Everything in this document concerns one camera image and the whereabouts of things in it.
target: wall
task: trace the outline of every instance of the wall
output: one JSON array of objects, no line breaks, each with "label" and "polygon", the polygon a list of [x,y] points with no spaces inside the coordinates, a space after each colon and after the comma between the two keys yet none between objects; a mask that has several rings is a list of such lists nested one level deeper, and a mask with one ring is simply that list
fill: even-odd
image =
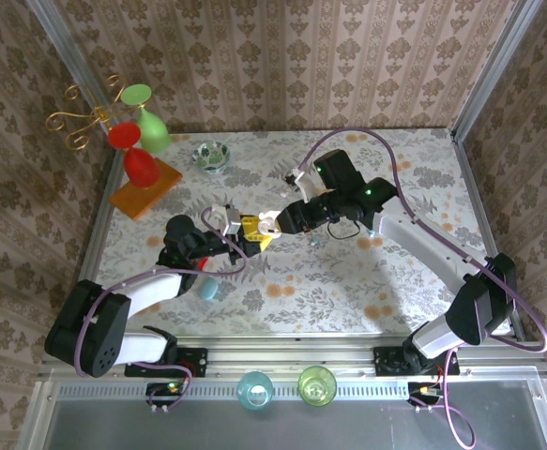
[{"label": "wall", "polygon": [[496,243],[515,257],[520,292],[547,324],[547,0],[465,150]]},{"label": "wall", "polygon": [[448,127],[515,0],[57,0],[171,131]]},{"label": "wall", "polygon": [[74,108],[62,99],[70,83],[25,2],[0,0],[0,449],[21,429],[112,157],[101,132],[73,154],[46,131],[49,113]]}]

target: yellow object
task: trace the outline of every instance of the yellow object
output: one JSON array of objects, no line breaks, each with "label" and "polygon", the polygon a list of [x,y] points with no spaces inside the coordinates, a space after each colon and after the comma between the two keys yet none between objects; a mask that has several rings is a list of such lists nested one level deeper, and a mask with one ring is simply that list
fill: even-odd
[{"label": "yellow object", "polygon": [[261,251],[271,243],[273,238],[265,236],[258,232],[259,218],[257,216],[248,216],[242,218],[242,228],[244,229],[244,237],[247,241],[258,242],[261,245]]}]

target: teal glass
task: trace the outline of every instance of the teal glass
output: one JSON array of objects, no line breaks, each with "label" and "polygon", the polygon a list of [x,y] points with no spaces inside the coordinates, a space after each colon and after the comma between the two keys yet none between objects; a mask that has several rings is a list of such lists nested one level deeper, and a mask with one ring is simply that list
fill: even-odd
[{"label": "teal glass", "polygon": [[237,384],[237,399],[247,410],[262,410],[273,398],[273,383],[263,372],[249,372]]}]

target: patterned tabletop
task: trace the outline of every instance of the patterned tabletop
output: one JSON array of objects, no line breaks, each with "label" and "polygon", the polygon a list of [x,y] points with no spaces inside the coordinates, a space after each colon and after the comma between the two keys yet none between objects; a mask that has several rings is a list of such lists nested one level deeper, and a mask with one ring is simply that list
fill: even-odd
[{"label": "patterned tabletop", "polygon": [[[143,217],[133,221],[115,209],[99,266],[98,282],[111,285],[143,272],[156,261],[169,218],[200,213],[212,203],[231,203],[241,214],[281,210],[299,199],[283,198],[281,178],[304,157],[324,131],[217,133],[174,136],[159,158],[183,180]],[[484,249],[471,202],[448,132],[444,129],[383,130],[394,148],[407,199],[449,233]],[[208,140],[226,143],[228,166],[201,172],[191,151]],[[342,148],[365,180],[391,181],[386,150],[364,134],[345,132],[320,149]],[[318,187],[323,184],[315,175]],[[124,176],[122,183],[128,181]],[[336,236],[353,233],[351,222],[332,226]],[[231,269],[226,256],[210,258],[205,270]],[[421,262],[380,235],[335,240],[326,227],[311,235],[285,235],[250,259],[235,279],[221,279],[212,301],[194,288],[137,314],[129,328],[153,325],[178,336],[288,333],[408,333],[443,313],[453,295]],[[508,326],[503,324],[503,331]]]}]

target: green glass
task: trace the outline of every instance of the green glass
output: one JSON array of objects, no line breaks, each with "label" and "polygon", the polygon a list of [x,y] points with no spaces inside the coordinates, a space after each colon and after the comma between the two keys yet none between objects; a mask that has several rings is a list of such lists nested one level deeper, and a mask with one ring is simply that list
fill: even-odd
[{"label": "green glass", "polygon": [[140,117],[137,125],[142,131],[140,142],[142,148],[150,153],[166,150],[172,139],[167,126],[160,117],[147,111],[145,103],[152,97],[152,89],[146,84],[134,84],[121,93],[121,101],[129,106],[140,107]]},{"label": "green glass", "polygon": [[140,117],[137,120],[138,127],[142,131],[140,142],[142,148],[150,153],[158,153],[166,150],[171,145],[171,135],[167,126],[156,114],[140,108]]},{"label": "green glass", "polygon": [[300,374],[298,392],[312,406],[326,406],[336,397],[336,377],[323,366],[311,366]]}]

